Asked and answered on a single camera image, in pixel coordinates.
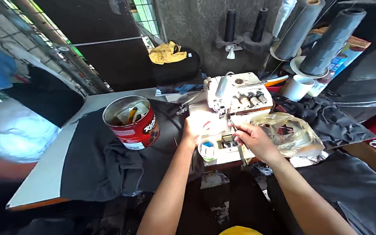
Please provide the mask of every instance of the white label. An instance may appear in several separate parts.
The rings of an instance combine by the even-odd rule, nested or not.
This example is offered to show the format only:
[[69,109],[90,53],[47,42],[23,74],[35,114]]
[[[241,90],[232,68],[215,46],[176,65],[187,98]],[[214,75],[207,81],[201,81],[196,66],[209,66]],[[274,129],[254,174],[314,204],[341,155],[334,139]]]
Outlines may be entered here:
[[127,130],[127,131],[117,131],[117,130],[112,130],[112,132],[114,132],[114,134],[116,136],[131,136],[133,135],[135,132],[134,130]]
[[133,149],[133,150],[139,150],[139,149],[144,149],[144,146],[142,142],[137,142],[137,143],[123,143],[124,146],[128,149]]

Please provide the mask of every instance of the white table top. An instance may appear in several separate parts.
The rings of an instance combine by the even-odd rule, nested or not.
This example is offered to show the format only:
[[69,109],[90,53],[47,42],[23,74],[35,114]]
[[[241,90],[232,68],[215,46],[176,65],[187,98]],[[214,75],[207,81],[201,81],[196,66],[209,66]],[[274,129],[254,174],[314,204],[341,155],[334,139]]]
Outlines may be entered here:
[[17,192],[7,203],[6,208],[27,205],[60,197],[60,182],[63,164],[78,122],[84,114],[106,107],[112,101],[129,95],[139,95],[148,99],[166,101],[164,96],[155,97],[156,88],[139,89],[126,92],[91,95],[85,99],[82,108],[62,128],[55,141],[30,172]]

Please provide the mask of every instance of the red tin can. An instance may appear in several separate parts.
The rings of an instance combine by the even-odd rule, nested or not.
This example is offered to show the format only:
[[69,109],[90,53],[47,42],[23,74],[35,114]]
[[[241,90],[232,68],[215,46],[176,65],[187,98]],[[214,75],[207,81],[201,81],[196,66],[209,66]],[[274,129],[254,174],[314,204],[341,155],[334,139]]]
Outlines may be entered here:
[[[122,112],[131,110],[137,104],[140,105],[140,103],[146,107],[147,113],[143,114],[144,116],[134,123],[117,126],[114,119]],[[102,119],[128,149],[140,150],[147,148],[158,139],[160,134],[159,125],[156,122],[150,102],[141,96],[132,95],[116,99],[105,108]]]

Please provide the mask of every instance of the sewing machine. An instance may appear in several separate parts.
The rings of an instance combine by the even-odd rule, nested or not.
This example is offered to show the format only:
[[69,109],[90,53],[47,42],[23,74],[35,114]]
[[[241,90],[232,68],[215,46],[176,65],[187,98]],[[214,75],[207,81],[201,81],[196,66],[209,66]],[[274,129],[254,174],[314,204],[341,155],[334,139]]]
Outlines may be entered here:
[[233,140],[234,130],[228,125],[230,118],[235,124],[249,123],[254,117],[270,112],[272,97],[265,87],[266,81],[261,81],[254,73],[234,74],[228,72],[225,76],[208,77],[204,80],[206,102],[189,106],[189,112],[210,111],[219,120],[213,128],[203,131],[201,146],[209,142],[213,145],[213,155],[216,159],[204,162],[206,166],[222,164],[231,161],[250,159],[251,153],[244,147],[240,148]]

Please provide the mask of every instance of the thread spool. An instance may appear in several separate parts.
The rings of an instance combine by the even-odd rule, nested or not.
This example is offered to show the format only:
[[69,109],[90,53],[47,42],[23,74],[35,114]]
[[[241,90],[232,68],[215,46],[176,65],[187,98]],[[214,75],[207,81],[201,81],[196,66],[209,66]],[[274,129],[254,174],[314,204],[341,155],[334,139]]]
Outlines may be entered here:
[[282,60],[294,58],[308,31],[325,5],[324,0],[298,0],[279,34],[275,56]]
[[265,29],[265,23],[268,19],[268,8],[259,10],[258,17],[256,18],[255,28],[253,29],[252,41],[260,42]]
[[340,51],[365,16],[366,11],[362,8],[341,10],[300,64],[300,70],[310,76],[324,74],[331,61],[337,56],[337,52]]
[[224,41],[231,42],[234,40],[235,26],[236,26],[236,10],[227,10],[226,31],[224,32]]

